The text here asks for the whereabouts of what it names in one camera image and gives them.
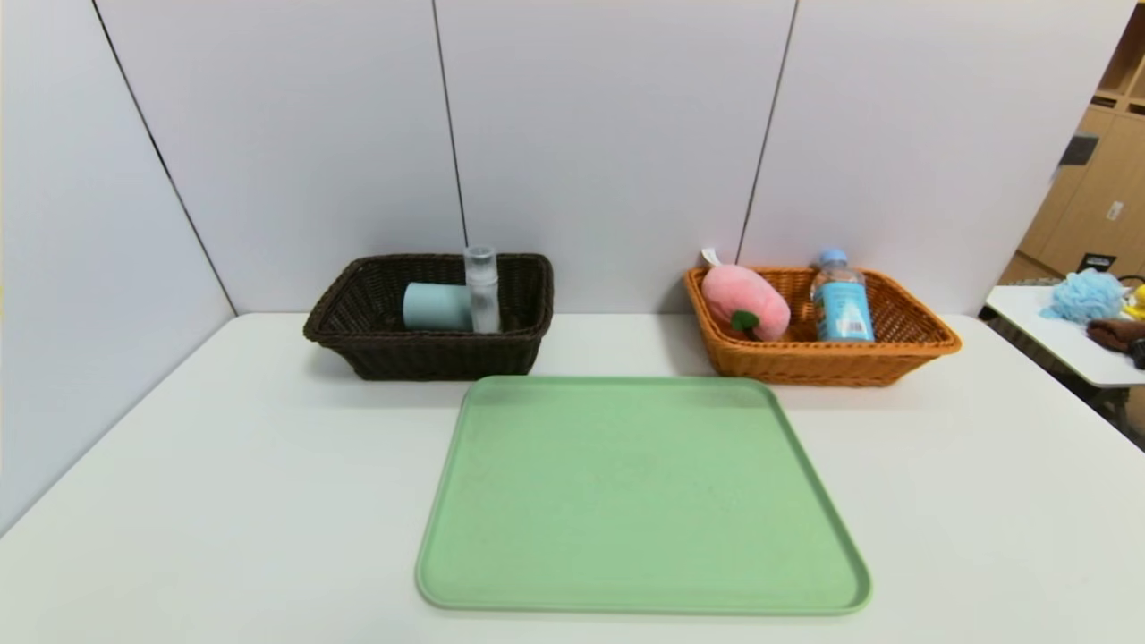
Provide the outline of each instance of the wicker basket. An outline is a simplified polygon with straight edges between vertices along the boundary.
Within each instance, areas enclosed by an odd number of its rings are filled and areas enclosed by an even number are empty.
[[[875,344],[821,343],[811,304],[814,268],[753,268],[791,306],[791,324],[780,341],[736,339],[712,320],[700,291],[706,268],[685,281],[700,320],[712,367],[722,376],[765,383],[869,387],[886,386],[926,362],[962,348],[962,340],[902,286],[881,273],[863,270],[875,323]]]
[[[553,267],[539,254],[502,254],[497,272],[502,333],[405,330],[405,286],[464,284],[460,254],[358,259],[322,296],[302,333],[338,352],[366,380],[524,375],[553,319]]]

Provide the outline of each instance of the blue bath sponge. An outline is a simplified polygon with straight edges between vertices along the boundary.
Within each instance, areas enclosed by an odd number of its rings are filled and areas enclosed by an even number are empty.
[[[1069,320],[1085,324],[1090,320],[1116,317],[1121,311],[1124,289],[1116,277],[1087,268],[1071,273],[1053,286],[1050,306],[1042,309],[1042,317]]]

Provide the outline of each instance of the wall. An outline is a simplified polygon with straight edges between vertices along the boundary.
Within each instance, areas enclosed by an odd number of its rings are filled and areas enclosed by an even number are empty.
[[[231,317],[92,3],[3,10],[0,533]]]
[[[977,312],[1132,6],[802,1],[740,261],[838,245],[939,312]]]
[[[464,245],[431,0],[98,5],[239,313]]]
[[[471,242],[543,252],[558,312],[687,311],[731,261],[793,0],[437,0]]]

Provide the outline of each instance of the pink plush toy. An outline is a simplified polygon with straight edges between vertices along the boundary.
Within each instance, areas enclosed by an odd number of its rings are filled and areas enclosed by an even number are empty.
[[[791,307],[783,296],[749,268],[713,266],[700,290],[708,311],[725,332],[742,331],[753,340],[774,341],[791,322]]]

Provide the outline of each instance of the clear plastic bottle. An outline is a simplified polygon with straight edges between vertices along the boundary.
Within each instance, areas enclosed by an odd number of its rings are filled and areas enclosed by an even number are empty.
[[[829,249],[819,257],[819,275],[811,284],[811,301],[815,305],[820,341],[875,341],[867,278],[847,266],[845,252]]]
[[[497,251],[492,246],[465,249],[465,283],[469,286],[469,313],[476,333],[500,332],[497,298]]]

